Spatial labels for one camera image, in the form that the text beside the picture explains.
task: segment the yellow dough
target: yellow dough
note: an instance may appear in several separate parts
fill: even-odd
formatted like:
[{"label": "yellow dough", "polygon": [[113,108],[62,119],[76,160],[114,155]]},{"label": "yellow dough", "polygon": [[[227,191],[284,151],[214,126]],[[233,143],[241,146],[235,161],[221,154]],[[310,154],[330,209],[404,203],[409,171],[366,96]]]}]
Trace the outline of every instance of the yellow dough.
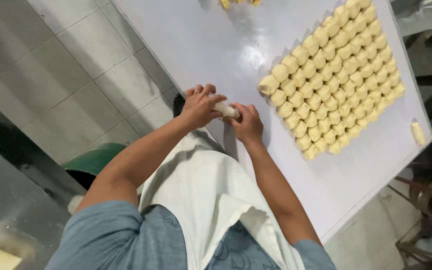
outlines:
[{"label": "yellow dough", "polygon": [[356,107],[351,109],[351,112],[356,116],[356,119],[361,119],[366,115],[366,110],[363,104],[358,104]]},{"label": "yellow dough", "polygon": [[339,79],[336,76],[332,76],[329,81],[324,82],[324,85],[329,87],[331,93],[334,93],[339,89]]},{"label": "yellow dough", "polygon": [[311,141],[316,142],[321,138],[321,129],[317,126],[310,127],[308,128],[308,135]]},{"label": "yellow dough", "polygon": [[326,133],[331,127],[331,121],[327,117],[322,120],[318,120],[318,127],[322,133]]},{"label": "yellow dough", "polygon": [[293,105],[291,102],[285,101],[283,105],[276,108],[276,112],[281,118],[288,117],[293,112]]},{"label": "yellow dough", "polygon": [[309,146],[311,146],[311,138],[309,137],[308,134],[304,135],[301,138],[297,138],[296,139],[296,145],[301,149],[301,150],[306,150],[309,148]]},{"label": "yellow dough", "polygon": [[324,65],[318,72],[322,75],[323,82],[329,81],[333,76],[333,68],[329,64]]},{"label": "yellow dough", "polygon": [[329,61],[336,55],[336,45],[330,40],[324,47],[322,47],[322,52],[324,52],[326,60]]},{"label": "yellow dough", "polygon": [[318,94],[313,94],[309,98],[305,99],[304,102],[309,105],[309,108],[312,111],[315,111],[318,109],[319,105],[321,105],[321,97]]},{"label": "yellow dough", "polygon": [[285,79],[280,85],[279,89],[283,90],[286,96],[291,96],[296,91],[296,86],[294,86],[294,82],[291,79]]},{"label": "yellow dough", "polygon": [[301,106],[296,109],[296,113],[299,115],[301,119],[306,119],[309,115],[309,105],[306,102],[303,102]]},{"label": "yellow dough", "polygon": [[303,98],[307,99],[313,95],[313,85],[309,82],[304,82],[303,86],[297,89],[301,94],[303,94]]},{"label": "yellow dough", "polygon": [[308,130],[308,126],[303,121],[299,121],[295,128],[291,129],[294,137],[301,138],[306,135],[306,131]]},{"label": "yellow dough", "polygon": [[328,144],[328,151],[331,154],[338,155],[341,152],[341,143],[335,140],[332,144]]},{"label": "yellow dough", "polygon": [[366,112],[370,112],[375,106],[375,100],[372,96],[369,95],[363,100],[361,100],[361,105],[363,105],[363,108]]},{"label": "yellow dough", "polygon": [[327,17],[323,22],[322,26],[326,28],[328,36],[332,38],[339,31],[338,19],[333,16]]},{"label": "yellow dough", "polygon": [[343,67],[343,59],[339,55],[336,55],[333,59],[329,60],[328,64],[333,68],[333,73],[336,73]]},{"label": "yellow dough", "polygon": [[396,84],[396,86],[393,87],[393,91],[398,98],[404,95],[405,89],[406,88],[404,87],[404,84],[402,82],[399,82],[398,84]]},{"label": "yellow dough", "polygon": [[316,72],[312,77],[309,78],[309,83],[312,84],[312,89],[320,89],[323,86],[323,76]]},{"label": "yellow dough", "polygon": [[369,124],[369,118],[368,118],[368,116],[363,116],[362,118],[357,119],[356,120],[356,124],[358,126],[360,126],[361,129],[366,129],[368,127],[368,124]]},{"label": "yellow dough", "polygon": [[275,67],[273,67],[273,70],[271,71],[271,74],[280,83],[286,80],[289,76],[288,68],[282,64],[275,65]]},{"label": "yellow dough", "polygon": [[326,140],[324,138],[320,138],[314,143],[314,146],[318,148],[320,153],[323,153],[326,151],[328,144],[326,143]]},{"label": "yellow dough", "polygon": [[301,68],[297,69],[296,73],[291,74],[290,77],[296,87],[302,87],[303,83],[306,82],[306,75]]},{"label": "yellow dough", "polygon": [[271,100],[271,104],[273,104],[274,107],[278,107],[283,105],[283,103],[286,101],[286,94],[282,90],[277,89],[272,95],[270,95],[269,98]]},{"label": "yellow dough", "polygon": [[349,76],[349,79],[354,83],[356,87],[360,87],[363,85],[363,75],[361,71],[355,71]]},{"label": "yellow dough", "polygon": [[318,154],[319,154],[319,150],[314,144],[311,144],[311,146],[309,146],[308,149],[303,151],[304,158],[309,161],[314,160],[315,157],[318,156]]},{"label": "yellow dough", "polygon": [[307,49],[303,48],[303,46],[297,46],[292,52],[291,55],[294,56],[297,60],[298,65],[303,65],[308,61],[309,52]]},{"label": "yellow dough", "polygon": [[312,35],[316,38],[316,40],[318,40],[318,44],[321,48],[328,43],[329,37],[328,30],[326,30],[326,28],[318,27]]},{"label": "yellow dough", "polygon": [[321,104],[314,112],[318,120],[323,120],[328,116],[328,107],[325,104]]},{"label": "yellow dough", "polygon": [[287,72],[289,74],[295,73],[300,67],[298,65],[298,60],[296,59],[296,57],[291,55],[286,55],[285,58],[281,60],[281,64],[286,66]]},{"label": "yellow dough", "polygon": [[329,129],[322,135],[322,137],[326,140],[327,144],[332,144],[336,141],[336,132],[332,129]]},{"label": "yellow dough", "polygon": [[306,63],[304,63],[301,68],[304,71],[304,76],[306,76],[307,79],[313,77],[316,73],[316,65],[315,62],[311,59],[308,59]]},{"label": "yellow dough", "polygon": [[418,122],[414,122],[411,124],[411,131],[413,132],[414,140],[419,145],[425,145],[426,139],[424,137],[423,128],[420,126]]},{"label": "yellow dough", "polygon": [[326,55],[323,49],[319,49],[318,52],[312,57],[316,69],[320,69],[326,65]]},{"label": "yellow dough", "polygon": [[361,86],[355,87],[354,89],[356,90],[356,94],[359,96],[360,100],[368,96],[368,87],[365,83],[363,83]]},{"label": "yellow dough", "polygon": [[300,107],[303,102],[303,94],[299,91],[295,91],[292,95],[287,97],[287,101],[291,102],[294,108]]},{"label": "yellow dough", "polygon": [[348,35],[343,30],[339,30],[331,38],[331,41],[333,41],[334,45],[336,46],[336,49],[346,45],[348,43],[348,40],[349,40]]},{"label": "yellow dough", "polygon": [[339,122],[341,122],[341,114],[339,113],[338,109],[328,112],[328,118],[331,122],[331,125],[337,125]]},{"label": "yellow dough", "polygon": [[300,121],[300,116],[295,111],[293,111],[288,117],[284,119],[284,124],[289,129],[293,129],[298,125]]},{"label": "yellow dough", "polygon": [[315,92],[319,95],[322,102],[327,101],[331,97],[331,91],[329,90],[329,87],[327,85],[321,86],[321,88],[316,90]]},{"label": "yellow dough", "polygon": [[342,60],[348,59],[351,56],[351,53],[353,53],[353,45],[351,44],[346,44],[345,46],[336,49],[336,55],[339,55]]},{"label": "yellow dough", "polygon": [[358,138],[361,133],[361,126],[355,124],[354,126],[347,128],[346,131],[351,135],[351,138]]},{"label": "yellow dough", "polygon": [[310,56],[313,56],[318,52],[319,43],[314,35],[310,34],[304,41],[302,46],[308,50]]},{"label": "yellow dough", "polygon": [[338,124],[331,125],[331,129],[334,130],[334,133],[336,133],[338,136],[344,133],[345,128],[346,126],[344,125],[343,121],[339,121]]},{"label": "yellow dough", "polygon": [[264,95],[271,95],[279,87],[279,82],[276,80],[276,78],[273,75],[268,75],[264,77],[261,82],[258,84],[258,91],[260,91]]},{"label": "yellow dough", "polygon": [[338,109],[338,101],[333,96],[329,97],[329,99],[326,100],[324,102],[324,104],[328,108],[329,112],[332,112],[332,111]]}]

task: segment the gray t-shirt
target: gray t-shirt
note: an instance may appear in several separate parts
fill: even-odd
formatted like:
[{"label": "gray t-shirt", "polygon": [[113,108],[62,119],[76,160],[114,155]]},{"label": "gray t-shirt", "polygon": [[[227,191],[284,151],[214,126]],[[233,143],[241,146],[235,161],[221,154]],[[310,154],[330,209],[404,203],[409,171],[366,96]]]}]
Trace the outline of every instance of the gray t-shirt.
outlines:
[{"label": "gray t-shirt", "polygon": [[[335,270],[311,240],[293,245],[306,270]],[[176,217],[155,205],[141,215],[126,201],[87,207],[66,224],[46,270],[187,269],[183,231]],[[239,221],[231,226],[206,269],[279,269]]]}]

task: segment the small dough piece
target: small dough piece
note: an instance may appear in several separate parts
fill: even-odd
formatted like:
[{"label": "small dough piece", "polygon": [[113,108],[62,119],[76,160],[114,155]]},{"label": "small dough piece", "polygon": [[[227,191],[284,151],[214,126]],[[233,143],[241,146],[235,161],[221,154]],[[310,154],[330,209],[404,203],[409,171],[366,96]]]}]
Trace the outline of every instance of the small dough piece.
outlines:
[{"label": "small dough piece", "polygon": [[318,154],[319,150],[314,144],[311,144],[308,149],[303,151],[304,158],[309,161],[314,160],[318,156]]},{"label": "small dough piece", "polygon": [[363,76],[364,79],[373,75],[373,65],[371,65],[370,63],[359,67],[357,70],[361,72],[361,76]]},{"label": "small dough piece", "polygon": [[312,84],[313,90],[320,89],[323,86],[323,76],[318,72],[310,77],[308,81]]},{"label": "small dough piece", "polygon": [[341,117],[345,117],[349,113],[351,113],[351,104],[348,101],[346,101],[345,103],[339,105],[338,110],[339,110],[339,114],[341,114]]},{"label": "small dough piece", "polygon": [[328,118],[331,122],[331,125],[337,125],[339,122],[341,122],[341,114],[339,113],[338,109],[328,112]]},{"label": "small dough piece", "polygon": [[404,84],[402,82],[399,82],[398,84],[396,84],[396,86],[393,87],[393,91],[398,98],[404,95],[405,90],[406,88],[404,87]]},{"label": "small dough piece", "polygon": [[305,99],[310,98],[314,93],[313,85],[310,82],[305,82],[303,86],[299,87],[297,90],[303,94],[303,98]]},{"label": "small dough piece", "polygon": [[281,60],[281,64],[286,66],[287,72],[289,74],[295,73],[298,70],[298,68],[300,67],[298,65],[298,60],[296,59],[296,57],[291,56],[291,55],[286,55],[285,58],[283,58]]},{"label": "small dough piece", "polygon": [[276,112],[279,117],[288,117],[293,112],[293,104],[291,104],[291,102],[285,101],[283,105],[280,105],[276,108]]},{"label": "small dough piece", "polygon": [[369,28],[364,29],[361,33],[359,33],[359,38],[361,39],[361,45],[366,46],[373,40],[373,35]]},{"label": "small dough piece", "polygon": [[372,65],[374,71],[379,70],[383,66],[383,59],[377,55],[371,59],[368,59],[369,64]]},{"label": "small dough piece", "polygon": [[296,127],[291,129],[291,132],[293,133],[294,137],[301,138],[304,135],[306,135],[307,130],[308,130],[308,126],[306,126],[306,123],[303,121],[299,121]]},{"label": "small dough piece", "polygon": [[333,68],[333,73],[336,73],[343,67],[343,59],[339,55],[336,55],[333,59],[329,60],[328,64]]},{"label": "small dough piece", "polygon": [[345,46],[342,46],[340,48],[336,49],[336,55],[339,55],[342,60],[348,59],[351,56],[351,53],[353,53],[353,45],[346,44]]},{"label": "small dough piece", "polygon": [[295,111],[293,111],[288,117],[284,119],[284,124],[289,129],[293,129],[299,124],[300,121],[300,116]]},{"label": "small dough piece", "polygon": [[320,69],[326,65],[326,55],[323,49],[319,49],[318,52],[312,57],[316,69]]},{"label": "small dough piece", "polygon": [[314,146],[318,148],[320,153],[323,153],[328,148],[328,144],[324,138],[320,138],[314,143]]},{"label": "small dough piece", "polygon": [[333,41],[334,45],[336,46],[336,49],[346,45],[348,43],[348,40],[349,40],[348,35],[343,30],[339,30],[331,38],[331,41]]},{"label": "small dough piece", "polygon": [[264,95],[271,95],[279,87],[279,82],[276,80],[276,78],[273,75],[268,75],[264,77],[261,82],[258,84],[258,91],[260,91]]},{"label": "small dough piece", "polygon": [[306,76],[307,79],[313,77],[316,74],[316,65],[311,59],[308,59],[306,63],[301,66],[301,68],[303,68],[304,76]]},{"label": "small dough piece", "polygon": [[334,130],[334,133],[336,133],[337,136],[342,135],[345,132],[345,128],[346,126],[343,121],[339,121],[338,124],[331,126],[331,129]]},{"label": "small dough piece", "polygon": [[343,134],[336,136],[336,140],[341,143],[342,147],[348,146],[350,145],[351,134],[349,134],[348,132],[344,132]]},{"label": "small dough piece", "polygon": [[354,126],[352,126],[350,128],[346,128],[346,132],[348,132],[349,135],[351,135],[351,138],[353,138],[353,139],[358,138],[360,136],[360,133],[361,133],[361,126],[358,124],[355,124]]},{"label": "small dough piece", "polygon": [[300,107],[303,102],[303,94],[299,91],[294,91],[294,93],[287,97],[287,101],[291,102],[294,108]]},{"label": "small dough piece", "polygon": [[324,82],[324,85],[329,87],[329,91],[332,94],[339,89],[339,79],[336,76],[333,76],[329,81]]},{"label": "small dough piece", "polygon": [[378,53],[378,50],[376,49],[376,44],[373,42],[369,42],[368,45],[363,46],[363,49],[366,51],[366,55],[368,55],[368,59],[375,57],[376,54]]},{"label": "small dough piece", "polygon": [[271,71],[271,74],[280,83],[282,83],[284,80],[286,80],[288,78],[288,76],[290,75],[288,73],[288,68],[282,64],[275,65],[275,67],[273,67],[273,70]]},{"label": "small dough piece", "polygon": [[332,129],[329,129],[322,135],[322,137],[326,140],[327,144],[332,144],[336,141],[336,132]]},{"label": "small dough piece", "polygon": [[337,18],[337,24],[339,27],[343,27],[350,19],[350,12],[344,5],[337,7],[334,10],[334,17]]},{"label": "small dough piece", "polygon": [[341,30],[343,30],[348,39],[352,39],[356,36],[356,24],[354,23],[354,21],[348,21],[342,28]]},{"label": "small dough piece", "polygon": [[356,94],[359,96],[359,99],[362,100],[368,96],[368,87],[365,83],[361,86],[357,86],[354,88],[356,90]]},{"label": "small dough piece", "polygon": [[305,99],[304,102],[309,105],[312,111],[315,111],[319,108],[319,105],[321,105],[321,97],[318,94],[313,94],[311,97]]},{"label": "small dough piece", "polygon": [[371,32],[371,35],[377,36],[381,34],[382,28],[381,28],[381,21],[379,19],[376,19],[374,21],[371,21],[368,24],[369,31]]},{"label": "small dough piece", "polygon": [[335,140],[332,144],[328,144],[328,151],[331,154],[338,155],[341,152],[341,143]]},{"label": "small dough piece", "polygon": [[302,87],[303,83],[306,82],[306,75],[301,68],[298,68],[296,73],[291,74],[290,77],[296,87]]},{"label": "small dough piece", "polygon": [[401,72],[399,72],[399,70],[395,70],[393,73],[389,73],[388,75],[389,75],[389,82],[391,83],[391,86],[392,87],[396,86],[399,83],[399,80],[401,78]]},{"label": "small dough piece", "polygon": [[378,79],[378,83],[384,83],[388,79],[388,71],[386,70],[386,67],[381,67],[378,71],[376,71],[375,75]]},{"label": "small dough piece", "polygon": [[337,100],[337,104],[340,106],[346,101],[346,91],[344,91],[342,88],[339,88],[333,93],[333,98]]},{"label": "small dough piece", "polygon": [[356,25],[356,31],[358,33],[363,32],[367,25],[366,16],[363,13],[359,13],[354,19],[354,24]]},{"label": "small dough piece", "polygon": [[323,120],[328,116],[328,107],[323,103],[314,112],[318,120]]},{"label": "small dough piece", "polygon": [[309,58],[309,52],[307,49],[305,49],[303,46],[299,45],[297,46],[292,52],[291,55],[296,57],[297,64],[298,65],[304,65],[306,61],[308,61]]},{"label": "small dough piece", "polygon": [[286,94],[282,90],[277,89],[276,92],[270,95],[269,98],[271,100],[271,104],[273,104],[274,107],[278,107],[283,105],[283,103],[286,101]]},{"label": "small dough piece", "polygon": [[375,35],[372,38],[372,42],[376,45],[376,49],[383,49],[386,44],[388,43],[386,41],[386,34],[385,33],[381,33],[379,35]]},{"label": "small dough piece", "polygon": [[296,145],[297,147],[299,147],[299,149],[301,150],[306,150],[311,146],[311,138],[309,137],[308,134],[304,135],[301,138],[297,138],[296,139]]},{"label": "small dough piece", "polygon": [[336,45],[330,40],[324,47],[322,47],[322,51],[324,52],[326,60],[329,61],[336,55]]},{"label": "small dough piece", "polygon": [[349,105],[351,106],[351,109],[355,108],[360,103],[360,96],[359,95],[352,95],[352,96],[350,96],[347,99],[347,103],[349,103]]},{"label": "small dough piece", "polygon": [[411,131],[413,132],[414,140],[419,145],[426,144],[426,138],[424,137],[423,128],[420,126],[418,122],[414,122],[411,124]]},{"label": "small dough piece", "polygon": [[341,85],[346,83],[350,79],[348,70],[345,67],[341,68],[340,71],[334,73],[334,76],[339,79],[339,84]]},{"label": "small dough piece", "polygon": [[360,87],[363,85],[363,75],[361,71],[355,71],[349,76],[349,79],[354,83],[355,86]]},{"label": "small dough piece", "polygon": [[386,46],[378,52],[379,56],[381,56],[382,61],[386,62],[391,57],[391,47],[386,44]]},{"label": "small dough piece", "polygon": [[351,109],[351,112],[356,116],[356,119],[361,119],[366,115],[366,110],[363,104],[358,104],[356,107]]},{"label": "small dough piece", "polygon": [[366,16],[366,22],[367,23],[370,23],[370,22],[374,21],[376,19],[376,17],[377,17],[375,5],[373,5],[371,3],[369,5],[369,7],[365,8],[363,10],[363,14],[364,14],[364,16]]},{"label": "small dough piece", "polygon": [[354,95],[356,85],[353,83],[353,81],[348,80],[347,82],[343,83],[341,87],[346,92],[346,98]]},{"label": "small dough piece", "polygon": [[375,100],[369,95],[361,100],[361,105],[366,112],[370,112],[375,107]]},{"label": "small dough piece", "polygon": [[329,128],[331,127],[331,121],[327,117],[322,120],[318,120],[318,127],[322,133],[326,133],[329,131]]},{"label": "small dough piece", "polygon": [[314,35],[310,34],[304,41],[302,46],[308,50],[310,56],[313,56],[318,52],[319,43]]},{"label": "small dough piece", "polygon": [[332,112],[332,111],[338,109],[338,101],[337,101],[333,96],[329,97],[329,99],[326,100],[326,101],[324,102],[324,104],[325,104],[326,107],[328,108],[328,111],[329,111],[329,112]]},{"label": "small dough piece", "polygon": [[301,104],[301,106],[299,106],[296,109],[296,113],[299,115],[299,118],[301,118],[303,120],[306,119],[306,118],[308,118],[309,111],[310,111],[310,108],[309,108],[309,105],[306,102],[303,102],[303,104]]},{"label": "small dough piece", "polygon": [[381,91],[379,90],[370,91],[368,95],[372,97],[375,104],[381,100]]},{"label": "small dough piece", "polygon": [[329,64],[324,65],[318,72],[322,75],[323,82],[327,82],[333,77],[333,68]]},{"label": "small dough piece", "polygon": [[361,127],[361,129],[366,129],[369,124],[368,116],[363,116],[356,120],[356,124]]},{"label": "small dough piece", "polygon": [[329,87],[327,85],[321,86],[321,88],[316,90],[315,92],[319,95],[322,102],[327,101],[331,97],[331,91],[329,90]]},{"label": "small dough piece", "polygon": [[357,54],[356,54],[356,60],[357,60],[357,66],[358,67],[362,67],[364,65],[366,65],[368,63],[368,54],[366,53],[365,50],[360,50]]},{"label": "small dough piece", "polygon": [[353,45],[353,54],[356,55],[358,52],[361,51],[362,42],[363,41],[358,35],[348,41],[349,44]]},{"label": "small dough piece", "polygon": [[369,91],[373,91],[376,88],[378,88],[378,78],[375,74],[369,76],[368,78],[364,79],[364,83],[368,87]]},{"label": "small dough piece", "polygon": [[291,96],[296,91],[296,86],[294,86],[294,82],[291,79],[285,79],[280,85],[279,89],[283,90],[286,96]]},{"label": "small dough piece", "polygon": [[347,69],[348,74],[353,74],[358,69],[358,60],[356,60],[356,57],[350,56],[343,61],[343,67]]},{"label": "small dough piece", "polygon": [[316,142],[321,138],[321,129],[318,126],[313,126],[308,128],[308,136],[311,138],[311,141]]},{"label": "small dough piece", "polygon": [[338,19],[333,16],[327,17],[323,22],[322,26],[326,28],[328,36],[332,38],[339,31]]},{"label": "small dough piece", "polygon": [[321,48],[328,43],[329,37],[328,30],[326,30],[326,28],[318,27],[312,35],[316,38],[316,40],[318,40],[318,44]]},{"label": "small dough piece", "polygon": [[366,116],[368,116],[369,121],[376,122],[378,121],[379,111],[377,108],[373,108],[369,113],[366,112]]}]

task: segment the person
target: person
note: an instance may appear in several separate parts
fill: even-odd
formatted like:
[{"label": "person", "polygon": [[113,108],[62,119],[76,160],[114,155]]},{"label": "person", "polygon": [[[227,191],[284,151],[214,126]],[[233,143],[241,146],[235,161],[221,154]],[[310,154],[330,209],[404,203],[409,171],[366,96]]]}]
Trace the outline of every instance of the person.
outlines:
[{"label": "person", "polygon": [[[196,85],[186,91],[184,106],[174,119],[114,157],[96,177],[76,208],[76,213],[69,219],[60,246],[46,269],[187,269],[189,254],[185,248],[185,228],[180,224],[181,220],[162,205],[149,206],[141,214],[137,208],[136,189],[157,171],[170,152],[191,131],[222,116],[213,110],[213,106],[224,100],[226,97],[217,95],[214,85]],[[254,105],[233,103],[232,106],[240,112],[242,120],[227,117],[224,120],[234,128],[237,139],[249,153],[257,187],[285,240],[297,250],[306,270],[336,269],[322,248],[298,197],[263,144],[263,124],[258,111]],[[199,158],[195,157],[196,154],[185,154],[184,163],[196,163],[201,157],[211,157],[215,151],[198,151],[201,152]],[[224,158],[232,163],[221,164],[235,164],[235,170],[239,169],[240,165],[234,159],[229,156]],[[210,167],[216,166],[216,163],[219,162],[206,160],[201,164]],[[227,171],[228,177],[234,172],[231,168],[216,168],[216,171]],[[178,179],[181,185],[186,180],[191,183],[208,181]],[[176,197],[179,195],[176,192],[171,194]],[[269,270],[280,267],[260,247],[242,222],[237,221],[224,234],[211,260],[201,268]]]}]

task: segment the dough ball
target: dough ball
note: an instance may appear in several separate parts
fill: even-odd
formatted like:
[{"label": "dough ball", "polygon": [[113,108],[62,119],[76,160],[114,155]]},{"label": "dough ball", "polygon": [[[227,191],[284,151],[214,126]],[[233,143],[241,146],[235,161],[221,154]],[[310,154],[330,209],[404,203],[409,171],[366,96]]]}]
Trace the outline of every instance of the dough ball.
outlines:
[{"label": "dough ball", "polygon": [[328,64],[333,68],[333,73],[336,73],[343,67],[343,59],[339,55],[336,55],[333,59],[329,60]]},{"label": "dough ball", "polygon": [[329,64],[324,65],[318,72],[321,74],[323,82],[327,82],[333,77],[333,68]]},{"label": "dough ball", "polygon": [[301,138],[297,138],[296,139],[296,145],[297,147],[299,147],[301,150],[306,150],[311,146],[311,138],[309,137],[308,134],[304,135]]},{"label": "dough ball", "polygon": [[363,14],[366,16],[367,23],[374,21],[377,17],[375,5],[370,4],[369,7],[363,10]]},{"label": "dough ball", "polygon": [[353,74],[358,69],[358,60],[356,60],[356,57],[350,56],[343,61],[343,67],[347,69],[348,74]]},{"label": "dough ball", "polygon": [[339,84],[341,85],[346,83],[350,79],[348,70],[345,67],[341,68],[340,71],[334,73],[334,76],[339,79]]},{"label": "dough ball", "polygon": [[302,46],[308,50],[309,55],[313,56],[318,52],[319,49],[319,43],[318,40],[315,38],[314,35],[310,34],[304,41]]},{"label": "dough ball", "polygon": [[337,19],[337,24],[341,28],[349,21],[350,12],[344,5],[339,6],[334,10],[334,17]]},{"label": "dough ball", "polygon": [[331,122],[331,125],[337,125],[339,122],[341,122],[341,114],[339,113],[338,109],[328,112],[328,118]]},{"label": "dough ball", "polygon": [[398,98],[404,95],[405,90],[406,88],[404,87],[404,84],[402,82],[399,82],[398,84],[396,84],[396,86],[393,87],[393,91]]},{"label": "dough ball", "polygon": [[356,54],[356,60],[357,60],[357,66],[358,67],[362,67],[364,65],[366,65],[368,63],[368,54],[366,53],[365,50],[360,50],[357,54]]},{"label": "dough ball", "polygon": [[298,65],[303,65],[309,58],[309,52],[303,46],[297,46],[292,52],[291,55],[294,56],[297,60]]},{"label": "dough ball", "polygon": [[399,83],[399,80],[401,78],[401,72],[399,70],[395,70],[392,73],[389,73],[389,82],[391,83],[391,86],[394,87]]},{"label": "dough ball", "polygon": [[348,40],[349,40],[348,35],[343,30],[339,30],[333,36],[333,38],[331,38],[331,41],[333,41],[334,45],[336,46],[336,49],[346,45],[348,43]]},{"label": "dough ball", "polygon": [[346,101],[346,91],[344,91],[342,88],[339,88],[333,93],[333,98],[337,100],[338,106],[343,104]]},{"label": "dough ball", "polygon": [[356,36],[356,24],[354,23],[354,21],[348,21],[342,28],[341,30],[343,30],[348,39],[352,39]]},{"label": "dough ball", "polygon": [[339,89],[339,79],[336,76],[332,76],[329,81],[324,82],[324,85],[329,87],[329,91],[332,94]]},{"label": "dough ball", "polygon": [[313,126],[308,128],[308,136],[311,138],[311,141],[316,142],[321,139],[321,129],[318,126]]},{"label": "dough ball", "polygon": [[314,144],[311,144],[308,149],[303,151],[304,158],[309,161],[314,160],[318,156],[318,154],[319,150]]},{"label": "dough ball", "polygon": [[321,88],[316,90],[315,92],[319,95],[322,102],[327,101],[331,97],[331,91],[329,90],[329,87],[327,85],[321,86]]},{"label": "dough ball", "polygon": [[322,51],[324,52],[326,60],[329,61],[336,55],[336,45],[330,40],[324,47],[322,47]]},{"label": "dough ball", "polygon": [[373,65],[371,65],[370,63],[359,67],[357,70],[361,72],[361,76],[363,76],[363,78],[368,78],[373,75]]},{"label": "dough ball", "polygon": [[328,147],[326,140],[324,138],[320,138],[314,143],[314,146],[317,147],[320,153],[323,153],[326,151],[326,148]]},{"label": "dough ball", "polygon": [[318,120],[318,127],[322,133],[326,133],[329,131],[329,128],[331,127],[331,121],[327,117],[322,120]]},{"label": "dough ball", "polygon": [[354,126],[350,127],[350,128],[346,128],[346,132],[349,133],[349,135],[351,136],[351,138],[358,138],[360,136],[361,133],[361,126],[359,126],[358,124],[355,124]]},{"label": "dough ball", "polygon": [[291,79],[285,79],[280,85],[279,89],[283,90],[286,96],[291,96],[294,91],[296,91],[296,86],[294,86],[294,82]]},{"label": "dough ball", "polygon": [[345,46],[342,46],[341,48],[336,49],[336,55],[339,55],[342,60],[348,59],[351,56],[351,53],[353,53],[353,45],[346,44]]},{"label": "dough ball", "polygon": [[338,110],[341,117],[345,117],[351,112],[351,104],[346,101],[345,103],[339,105]]},{"label": "dough ball", "polygon": [[281,60],[281,64],[286,66],[287,72],[289,74],[295,73],[300,67],[298,65],[298,60],[296,59],[296,57],[291,55],[286,55],[285,58]]},{"label": "dough ball", "polygon": [[288,117],[284,119],[284,124],[289,128],[295,128],[300,122],[300,116],[294,111]]},{"label": "dough ball", "polygon": [[367,116],[363,116],[356,120],[356,124],[361,127],[361,129],[366,129],[369,124],[369,118]]},{"label": "dough ball", "polygon": [[376,77],[375,74],[373,74],[373,75],[367,77],[366,79],[364,79],[364,83],[368,87],[369,91],[373,91],[376,88],[378,88],[378,78]]},{"label": "dough ball", "polygon": [[351,109],[351,112],[356,116],[356,119],[361,119],[366,115],[366,110],[363,104],[358,104],[356,107]]},{"label": "dough ball", "polygon": [[326,101],[324,102],[324,104],[325,104],[326,107],[328,108],[328,111],[329,111],[329,112],[332,112],[332,111],[338,109],[338,101],[337,101],[333,96],[329,97],[329,99],[326,100]]},{"label": "dough ball", "polygon": [[288,78],[288,76],[290,75],[288,73],[288,68],[282,64],[275,65],[275,67],[273,67],[273,70],[271,71],[271,74],[280,83],[282,83],[284,80],[286,80]]},{"label": "dough ball", "polygon": [[318,94],[313,94],[311,97],[304,100],[309,105],[309,108],[312,111],[315,111],[319,108],[319,105],[321,105],[321,97]]},{"label": "dough ball", "polygon": [[315,62],[311,59],[308,59],[306,63],[304,63],[304,65],[301,66],[301,68],[304,71],[304,76],[306,76],[306,78],[308,79],[313,77],[316,73]]},{"label": "dough ball", "polygon": [[348,132],[344,132],[341,135],[336,136],[336,140],[339,141],[342,147],[350,145],[351,135]]},{"label": "dough ball", "polygon": [[301,104],[301,106],[299,106],[296,109],[296,113],[299,115],[299,118],[301,118],[303,120],[306,119],[306,118],[308,118],[309,111],[310,111],[310,108],[309,108],[309,105],[306,102],[303,102],[303,104]]},{"label": "dough ball", "polygon": [[316,40],[318,40],[318,44],[321,48],[328,43],[329,37],[328,30],[326,30],[326,28],[318,27],[312,35],[316,38]]},{"label": "dough ball", "polygon": [[320,89],[323,86],[323,76],[316,72],[309,78],[309,83],[312,84],[313,90]]},{"label": "dough ball", "polygon": [[323,49],[319,49],[318,52],[312,57],[316,69],[320,69],[326,65],[326,55]]},{"label": "dough ball", "polygon": [[270,95],[270,100],[274,107],[278,107],[283,105],[286,101],[286,95],[282,90],[277,89],[272,95]]},{"label": "dough ball", "polygon": [[291,132],[293,133],[294,137],[301,138],[304,135],[306,135],[306,131],[308,130],[308,127],[303,121],[299,121],[295,128],[291,129]]},{"label": "dough ball", "polygon": [[383,59],[381,56],[376,55],[375,57],[368,59],[369,64],[372,65],[374,71],[379,70],[383,66]]},{"label": "dough ball", "polygon": [[356,87],[363,85],[363,75],[360,71],[355,71],[349,76],[349,79],[354,83]]},{"label": "dough ball", "polygon": [[366,112],[370,112],[375,107],[375,100],[372,96],[368,95],[361,100],[361,105],[363,105],[363,108]]},{"label": "dough ball", "polygon": [[318,120],[323,120],[328,116],[328,107],[323,103],[314,111]]},{"label": "dough ball", "polygon": [[280,105],[276,108],[276,112],[281,118],[288,117],[293,112],[293,105],[291,102],[285,101],[283,105]]},{"label": "dough ball", "polygon": [[377,36],[381,34],[382,28],[381,28],[381,21],[376,19],[374,21],[371,21],[368,24],[368,29],[371,32],[371,35]]},{"label": "dough ball", "polygon": [[345,128],[346,126],[344,125],[343,121],[339,121],[339,123],[331,125],[331,129],[334,130],[334,133],[336,133],[337,136],[342,135],[345,132]]},{"label": "dough ball", "polygon": [[368,87],[366,84],[363,83],[361,86],[357,86],[354,89],[356,90],[356,94],[359,96],[360,100],[368,96]]},{"label": "dough ball", "polygon": [[303,94],[303,98],[305,99],[310,98],[314,93],[313,85],[310,82],[305,82],[303,86],[299,87],[297,90]]},{"label": "dough ball", "polygon": [[332,38],[339,31],[338,19],[333,16],[327,17],[323,22],[322,26],[326,28],[328,36]]},{"label": "dough ball", "polygon": [[331,154],[338,155],[341,152],[341,143],[336,140],[332,144],[328,144],[328,151]]},{"label": "dough ball", "polygon": [[301,68],[297,69],[296,73],[291,74],[290,77],[296,87],[302,87],[303,83],[306,82],[306,75]]},{"label": "dough ball", "polygon": [[388,79],[388,71],[386,70],[386,67],[381,67],[378,71],[376,71],[375,75],[378,79],[378,83],[386,82]]},{"label": "dough ball", "polygon": [[287,97],[287,101],[293,104],[294,108],[300,107],[304,102],[303,94],[299,91],[295,91],[292,95]]},{"label": "dough ball", "polygon": [[316,117],[316,113],[314,111],[310,111],[308,117],[306,117],[306,119],[304,119],[303,121],[308,126],[308,131],[309,128],[318,125],[318,118]]},{"label": "dough ball", "polygon": [[276,80],[276,78],[273,75],[268,75],[264,77],[261,82],[258,84],[258,91],[260,91],[264,95],[271,95],[279,87],[279,82]]},{"label": "dough ball", "polygon": [[367,26],[367,19],[363,13],[359,13],[354,19],[354,24],[356,25],[356,31],[358,33],[363,32]]}]

